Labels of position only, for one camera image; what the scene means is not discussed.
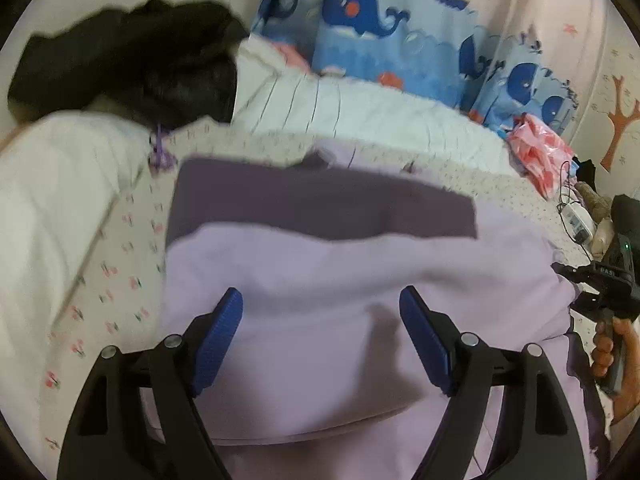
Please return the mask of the person right hand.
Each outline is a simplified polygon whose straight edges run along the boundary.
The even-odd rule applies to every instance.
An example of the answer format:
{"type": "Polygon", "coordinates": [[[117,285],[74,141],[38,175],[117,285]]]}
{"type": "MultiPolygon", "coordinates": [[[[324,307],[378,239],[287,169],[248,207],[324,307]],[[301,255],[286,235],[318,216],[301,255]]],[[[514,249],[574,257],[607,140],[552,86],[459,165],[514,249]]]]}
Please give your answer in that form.
{"type": "MultiPolygon", "coordinates": [[[[613,424],[621,422],[639,405],[639,336],[629,320],[613,318],[613,328],[626,346],[623,382],[620,393],[613,398],[613,424]]],[[[605,335],[605,325],[597,325],[591,352],[591,370],[597,378],[604,377],[615,363],[614,341],[605,335]]]]}

